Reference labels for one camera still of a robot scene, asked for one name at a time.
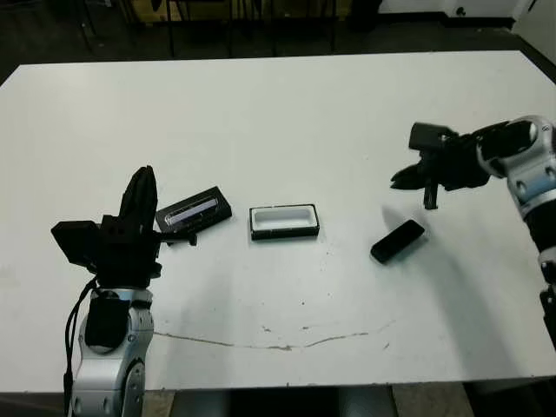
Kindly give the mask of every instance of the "white wall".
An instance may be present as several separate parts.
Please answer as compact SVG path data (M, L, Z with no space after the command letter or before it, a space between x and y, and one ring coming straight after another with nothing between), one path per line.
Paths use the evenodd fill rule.
M533 0L384 0L381 13L412 13L444 11L455 17L459 7L466 10L466 17L517 18Z
M556 63L556 4L554 0L538 0L531 12L526 12L516 22L513 32L523 37L553 63Z

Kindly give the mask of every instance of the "scratch mark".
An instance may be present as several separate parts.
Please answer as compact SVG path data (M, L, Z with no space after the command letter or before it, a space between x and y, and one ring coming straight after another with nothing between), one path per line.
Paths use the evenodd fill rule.
M291 352L294 349L311 348L313 346L326 343L327 341L338 341L341 339L347 339L349 337L368 336L368 332L361 332L361 333L343 334L340 336L327 337L326 339L321 339L319 341L314 341L312 343L308 343L307 345L301 345L301 346L294 346L294 345L255 346L255 345L236 345L234 343L227 343L224 341L211 341L208 339L200 339L198 337L190 337L190 336L180 336L171 333L154 332L154 334L162 337L169 337L171 339L179 339L182 341L196 341L197 343L207 343L209 345L224 346L226 348L232 347L232 348L244 348L244 349L267 349L267 350L281 350L282 352Z
M199 339L197 337L189 337L189 336L178 336L177 334L171 334L171 333L159 333L159 332L155 332L155 334L159 335L159 336L166 336L169 337L171 339L181 339L183 341L197 341L199 343L208 343L209 345L218 345L218 346L225 346L226 348L234 348L235 345L233 343L226 343L224 341L209 341L207 339Z
M284 352L291 352L292 348L297 348L297 346L266 346L266 347L255 347L251 346L250 348L254 349L269 349L269 350L283 350Z
M308 345L305 345L305 348L311 348L313 346L320 345L321 343L325 343L327 341L338 341L340 339L347 339L348 337L357 337L357 336L368 336L368 333L367 332L362 332L362 333L344 334L342 336L327 337L326 339L322 339L320 341L314 341L313 343L309 343Z
M384 324L383 326L380 326L379 328L376 329L376 333L380 333L382 330L385 330L387 328L389 328L390 326L392 326L394 323L396 323L398 320L397 319L392 319L391 321L389 321L388 323Z

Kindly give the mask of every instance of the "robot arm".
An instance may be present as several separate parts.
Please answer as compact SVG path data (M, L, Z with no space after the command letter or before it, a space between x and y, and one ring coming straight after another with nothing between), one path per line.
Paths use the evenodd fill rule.
M426 209L436 209L445 190L485 185L490 175L507 187L539 250L548 284L540 294L545 324L556 347L556 130L546 119L526 116L458 135L447 127L416 123L409 148L421 160L392 178L394 189L425 189Z
M161 242L195 242L194 236L155 232L156 204L155 174L151 167L142 167L123 194L118 216L105 215L100 225L59 222L52 229L68 261L95 274L66 325L66 415L141 415L145 355L154 332L152 294L147 287L160 276L158 250ZM71 355L77 311L90 290L89 313L79 330L81 363L74 381Z

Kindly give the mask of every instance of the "cable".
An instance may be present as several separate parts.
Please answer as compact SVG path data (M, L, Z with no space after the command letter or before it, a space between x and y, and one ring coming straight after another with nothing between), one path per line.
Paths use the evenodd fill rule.
M66 321L66 330L65 330L65 347L66 347L66 372L63 375L63 411L64 415L68 415L68 411L70 410L70 401L71 401L71 389L73 388L73 372L71 371L71 358L73 356L73 343L75 341L76 336L76 324L77 324L77 316L79 313L79 306L81 305L82 301L85 299L87 294L90 290L96 289L96 277L87 282L87 285L83 288L81 294L79 294L79 299L76 302L76 305L71 309L69 313L68 321Z

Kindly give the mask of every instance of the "floor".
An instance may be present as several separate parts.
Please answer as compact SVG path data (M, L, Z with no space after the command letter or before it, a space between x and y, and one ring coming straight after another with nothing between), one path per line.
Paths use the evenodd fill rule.
M164 25L129 29L116 10L91 3L96 36L85 25L88 47L77 20L60 3L44 0L36 10L10 14L0 11L0 84L22 63L171 59ZM339 22L335 27L334 53L522 50L556 82L556 67L507 28L485 26L485 22L462 27L429 15L411 19L383 18L366 32L352 31L346 23ZM228 58L226 35L225 25L219 23L176 27L176 58ZM277 25L274 32L265 23L239 22L232 30L233 57L327 55L332 53L331 35L330 26L320 22L286 21ZM394 387L394 398L400 417L467 417L473 413L481 417L499 415L502 410L502 414L520 410L519 415L544 416L555 415L556 389L553 381L497 394L477 393L472 386L463 384L425 384ZM52 415L58 414L59 398L49 401L48 410ZM172 413L173 402L172 393L149 393L144 415L178 415L176 411ZM17 413L20 406L19 398L0 398L0 411L10 410L2 414L31 415ZM46 415L45 411L42 408L41 415Z
M41 6L31 11L10 14L0 11L0 83L21 63L171 59L168 30L164 24L127 30L117 10L93 3L89 8L97 36L92 36L86 25L88 50L71 11L53 4L56 4L55 0L44 0ZM339 22L336 24L334 53L515 50L527 46L506 28L450 27L439 22L437 16L429 15L416 22L404 21L404 18L407 19L390 18L379 22L368 32L354 32L344 22ZM174 32L178 59L228 57L224 24L192 23L187 28L175 27ZM272 56L272 33L264 22L235 23L233 57ZM330 38L329 24L285 21L276 25L275 54L330 54Z

